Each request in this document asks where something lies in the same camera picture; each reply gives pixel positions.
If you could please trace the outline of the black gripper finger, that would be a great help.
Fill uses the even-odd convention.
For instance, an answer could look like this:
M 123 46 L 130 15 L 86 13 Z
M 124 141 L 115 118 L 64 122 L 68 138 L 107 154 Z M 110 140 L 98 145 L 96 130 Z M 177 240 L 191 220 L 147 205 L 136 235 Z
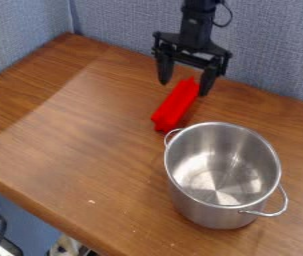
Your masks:
M 173 77 L 174 59 L 167 54 L 159 54 L 157 57 L 158 79 L 166 85 Z
M 213 88 L 217 76 L 218 76 L 218 68 L 214 66 L 207 67 L 201 76 L 201 84 L 199 84 L 201 97 L 209 94 L 209 91 Z

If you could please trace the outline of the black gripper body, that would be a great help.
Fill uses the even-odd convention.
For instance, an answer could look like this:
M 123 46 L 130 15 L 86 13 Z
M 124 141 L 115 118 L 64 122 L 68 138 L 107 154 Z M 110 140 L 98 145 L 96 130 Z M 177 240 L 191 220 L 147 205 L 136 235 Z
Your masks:
M 178 33 L 157 31 L 154 36 L 153 54 L 157 60 L 159 54 L 167 54 L 177 62 L 199 69 L 217 66 L 218 76 L 226 74 L 229 60 L 233 54 L 218 46 L 211 39 L 213 27 L 226 27 L 215 22 L 215 6 L 183 6 L 182 23 Z

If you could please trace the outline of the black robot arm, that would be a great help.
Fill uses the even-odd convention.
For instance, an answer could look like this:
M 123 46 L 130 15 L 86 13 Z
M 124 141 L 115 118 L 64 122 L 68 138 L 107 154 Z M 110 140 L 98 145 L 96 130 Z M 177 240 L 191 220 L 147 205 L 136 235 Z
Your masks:
M 157 31 L 153 55 L 157 61 L 158 79 L 166 85 L 174 72 L 177 62 L 203 70 L 199 82 L 199 96 L 206 96 L 215 80 L 226 74 L 233 53 L 217 45 L 211 39 L 213 27 L 226 27 L 215 22 L 217 6 L 227 12 L 231 9 L 225 0 L 185 0 L 182 5 L 182 24 L 178 33 Z

